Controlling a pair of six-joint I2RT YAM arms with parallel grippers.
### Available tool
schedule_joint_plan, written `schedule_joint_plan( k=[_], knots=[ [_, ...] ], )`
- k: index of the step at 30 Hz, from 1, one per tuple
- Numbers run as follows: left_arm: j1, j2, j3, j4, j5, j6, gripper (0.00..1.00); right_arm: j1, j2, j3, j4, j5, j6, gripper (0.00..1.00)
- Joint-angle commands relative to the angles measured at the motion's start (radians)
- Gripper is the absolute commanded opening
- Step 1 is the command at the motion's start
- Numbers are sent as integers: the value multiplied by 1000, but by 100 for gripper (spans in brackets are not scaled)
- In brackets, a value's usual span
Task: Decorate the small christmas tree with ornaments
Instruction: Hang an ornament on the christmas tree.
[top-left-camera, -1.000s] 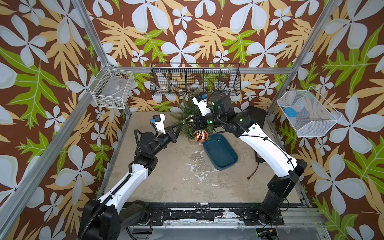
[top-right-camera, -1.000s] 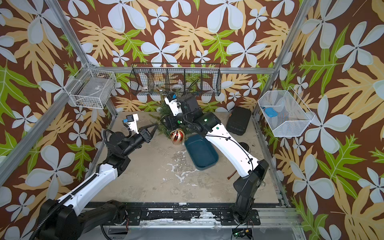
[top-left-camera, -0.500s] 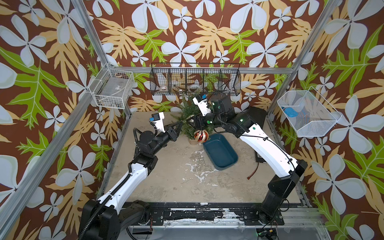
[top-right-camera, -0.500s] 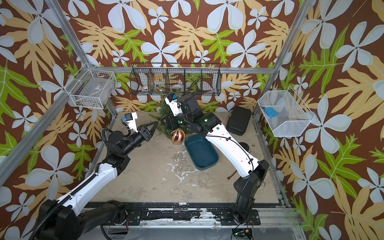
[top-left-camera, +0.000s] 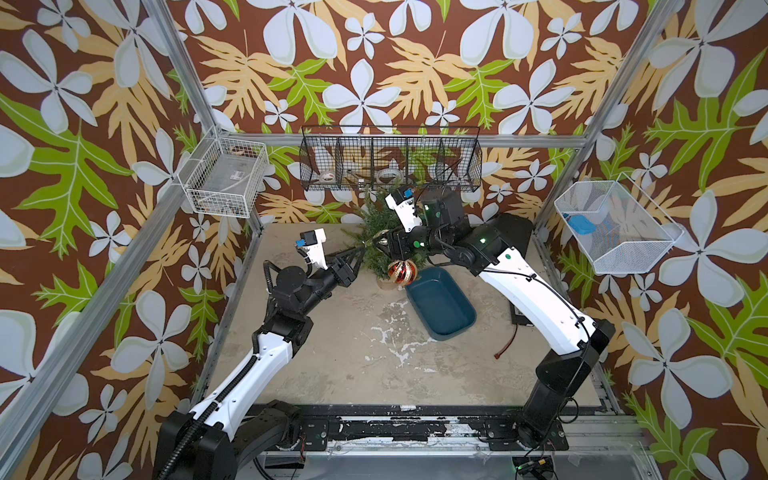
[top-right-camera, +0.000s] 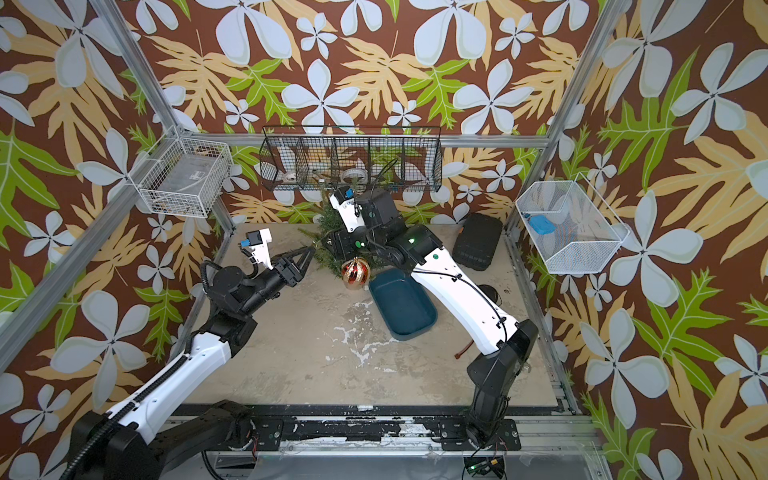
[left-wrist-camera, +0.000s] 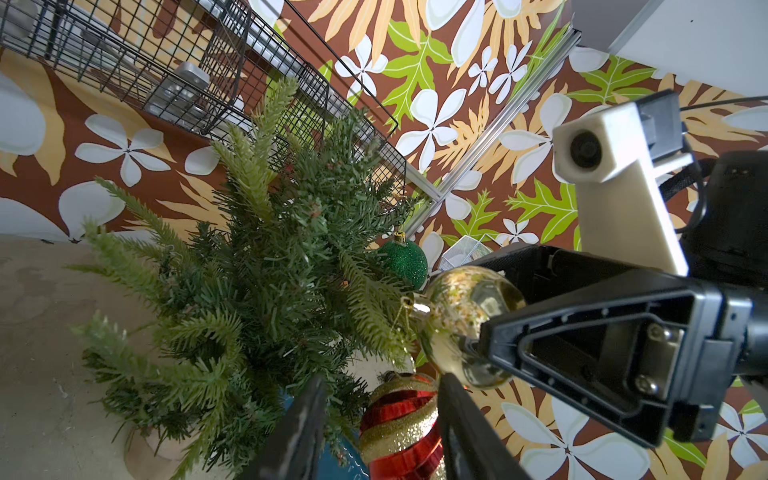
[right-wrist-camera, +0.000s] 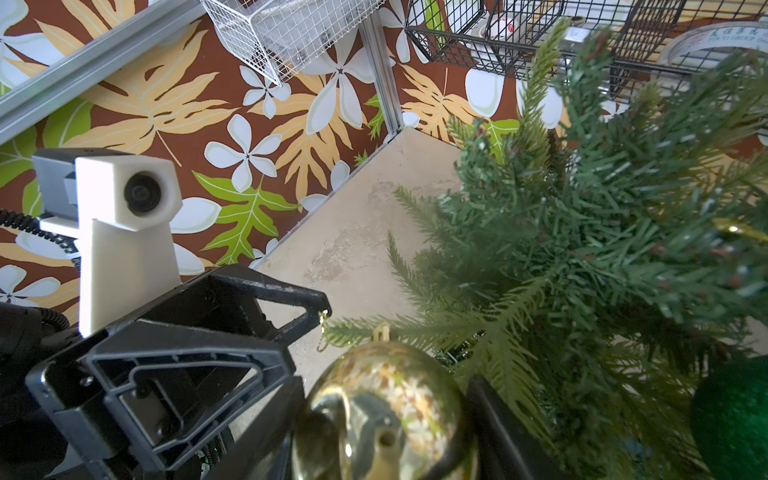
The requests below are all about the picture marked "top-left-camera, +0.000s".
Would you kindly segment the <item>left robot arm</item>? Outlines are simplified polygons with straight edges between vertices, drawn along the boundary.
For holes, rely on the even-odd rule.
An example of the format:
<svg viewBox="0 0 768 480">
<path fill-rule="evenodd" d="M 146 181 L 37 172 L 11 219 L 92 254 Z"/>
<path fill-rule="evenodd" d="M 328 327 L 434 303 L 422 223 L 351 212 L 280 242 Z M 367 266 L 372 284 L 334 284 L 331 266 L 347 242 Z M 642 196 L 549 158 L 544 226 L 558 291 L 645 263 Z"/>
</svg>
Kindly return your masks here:
<svg viewBox="0 0 768 480">
<path fill-rule="evenodd" d="M 296 249 L 306 267 L 263 264 L 268 299 L 251 350 L 212 393 L 161 426 L 154 478 L 233 479 L 263 451 L 298 441 L 298 408 L 272 401 L 257 414 L 250 411 L 306 343 L 313 327 L 310 312 L 335 288 L 357 279 L 365 250 L 353 247 L 324 256 L 320 245 Z"/>
</svg>

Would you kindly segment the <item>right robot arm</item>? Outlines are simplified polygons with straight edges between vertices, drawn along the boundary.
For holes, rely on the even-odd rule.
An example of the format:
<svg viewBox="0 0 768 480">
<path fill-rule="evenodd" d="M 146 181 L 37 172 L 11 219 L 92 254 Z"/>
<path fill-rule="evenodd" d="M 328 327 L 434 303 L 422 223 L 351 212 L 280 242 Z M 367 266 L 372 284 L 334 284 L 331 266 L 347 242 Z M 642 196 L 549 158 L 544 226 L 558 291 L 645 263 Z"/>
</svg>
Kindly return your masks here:
<svg viewBox="0 0 768 480">
<path fill-rule="evenodd" d="M 550 350 L 536 368 L 537 381 L 513 434 L 527 449 L 543 447 L 561 410 L 607 349 L 614 326 L 580 311 L 529 265 L 520 247 L 532 229 L 530 221 L 499 214 L 473 226 L 455 192 L 418 199 L 412 188 L 399 187 L 385 203 L 400 224 L 375 235 L 380 252 L 397 264 L 416 254 L 446 257 L 503 294 L 548 342 Z"/>
</svg>

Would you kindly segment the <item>red gold striped ornament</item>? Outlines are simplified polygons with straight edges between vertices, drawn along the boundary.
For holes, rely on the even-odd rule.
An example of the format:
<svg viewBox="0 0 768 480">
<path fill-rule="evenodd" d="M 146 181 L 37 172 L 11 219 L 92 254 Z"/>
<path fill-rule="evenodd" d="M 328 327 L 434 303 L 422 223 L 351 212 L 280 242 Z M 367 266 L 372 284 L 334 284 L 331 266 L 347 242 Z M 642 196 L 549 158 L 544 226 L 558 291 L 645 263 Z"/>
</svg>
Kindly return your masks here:
<svg viewBox="0 0 768 480">
<path fill-rule="evenodd" d="M 395 260 L 388 266 L 388 279 L 398 287 L 410 285 L 418 276 L 418 268 L 412 260 Z"/>
</svg>

